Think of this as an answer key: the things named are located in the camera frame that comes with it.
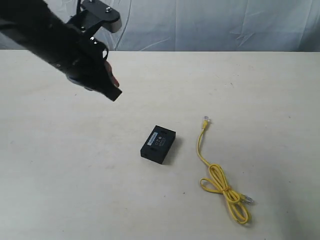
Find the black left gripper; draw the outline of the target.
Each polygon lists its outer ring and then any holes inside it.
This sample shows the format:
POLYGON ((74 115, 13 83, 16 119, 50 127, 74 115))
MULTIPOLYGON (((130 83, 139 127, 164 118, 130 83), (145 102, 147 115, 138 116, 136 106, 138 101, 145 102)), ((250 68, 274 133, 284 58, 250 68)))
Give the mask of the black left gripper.
POLYGON ((50 64, 74 84, 116 101, 123 93, 112 66, 103 56, 106 45, 83 34, 52 37, 50 64))

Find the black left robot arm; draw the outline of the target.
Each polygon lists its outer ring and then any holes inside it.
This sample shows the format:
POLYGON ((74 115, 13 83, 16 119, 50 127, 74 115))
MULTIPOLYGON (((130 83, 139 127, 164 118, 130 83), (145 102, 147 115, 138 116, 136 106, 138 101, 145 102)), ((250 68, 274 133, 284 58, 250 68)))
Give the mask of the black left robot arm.
POLYGON ((43 0, 2 0, 0 32, 41 58, 74 84, 115 101, 122 91, 107 61, 109 49, 95 38, 122 26, 118 11, 100 0, 79 0, 63 22, 43 0))

